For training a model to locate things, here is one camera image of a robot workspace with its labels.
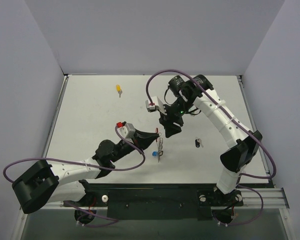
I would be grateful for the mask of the dark blue tagged key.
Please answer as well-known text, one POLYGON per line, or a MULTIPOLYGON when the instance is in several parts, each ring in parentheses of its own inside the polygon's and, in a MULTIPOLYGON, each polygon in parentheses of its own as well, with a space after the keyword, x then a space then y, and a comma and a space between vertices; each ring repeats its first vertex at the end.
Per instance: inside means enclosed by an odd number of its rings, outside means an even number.
POLYGON ((204 145, 202 143, 202 140, 200 138, 198 138, 198 137, 195 138, 195 146, 197 148, 203 148, 204 147, 204 145))

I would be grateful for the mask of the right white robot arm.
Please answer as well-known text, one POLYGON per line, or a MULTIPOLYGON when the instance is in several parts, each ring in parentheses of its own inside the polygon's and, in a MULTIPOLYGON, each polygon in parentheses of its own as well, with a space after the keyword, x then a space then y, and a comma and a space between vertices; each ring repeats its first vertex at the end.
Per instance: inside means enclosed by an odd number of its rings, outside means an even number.
POLYGON ((256 141, 261 141, 263 136, 257 130, 252 132, 246 126, 237 126, 238 119, 202 74, 195 76, 193 81, 184 81, 177 75, 168 82, 168 89, 176 100, 171 105, 164 104, 164 111, 160 113, 159 123, 164 128, 166 138, 182 131, 183 115, 195 107, 213 123, 229 147, 220 156, 223 170, 216 183, 217 189, 213 192, 214 201, 224 205, 237 188, 240 174, 256 155, 259 148, 256 141))

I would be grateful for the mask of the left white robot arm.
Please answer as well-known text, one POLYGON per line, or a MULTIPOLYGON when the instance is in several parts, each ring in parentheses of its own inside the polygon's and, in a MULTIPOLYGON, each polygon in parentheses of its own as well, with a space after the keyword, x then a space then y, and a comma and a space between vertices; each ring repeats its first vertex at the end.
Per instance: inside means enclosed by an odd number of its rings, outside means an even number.
POLYGON ((143 156, 159 136, 135 129, 121 136, 118 143, 101 141, 95 154, 85 160, 38 159, 12 182, 12 189, 25 214, 34 213, 50 202, 74 201, 87 206, 93 200, 93 193, 83 186, 83 180, 103 178, 116 171, 114 163, 133 151, 143 156))

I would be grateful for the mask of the yellow tagged key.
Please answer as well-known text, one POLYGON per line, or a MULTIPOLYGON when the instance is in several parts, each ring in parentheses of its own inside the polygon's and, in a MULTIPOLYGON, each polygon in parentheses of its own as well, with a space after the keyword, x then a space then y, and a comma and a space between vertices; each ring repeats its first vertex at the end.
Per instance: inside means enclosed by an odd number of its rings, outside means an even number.
POLYGON ((119 94, 119 97, 121 97, 123 91, 122 91, 121 86, 119 84, 116 85, 116 91, 119 94))

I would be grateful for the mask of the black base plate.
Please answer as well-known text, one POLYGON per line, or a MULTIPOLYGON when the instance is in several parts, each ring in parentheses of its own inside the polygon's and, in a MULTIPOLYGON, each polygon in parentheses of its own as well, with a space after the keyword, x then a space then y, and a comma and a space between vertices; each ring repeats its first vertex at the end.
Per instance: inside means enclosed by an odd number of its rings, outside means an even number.
POLYGON ((211 220, 229 218, 243 206, 239 190, 223 194, 212 183, 88 183, 78 207, 106 207, 118 220, 211 220))

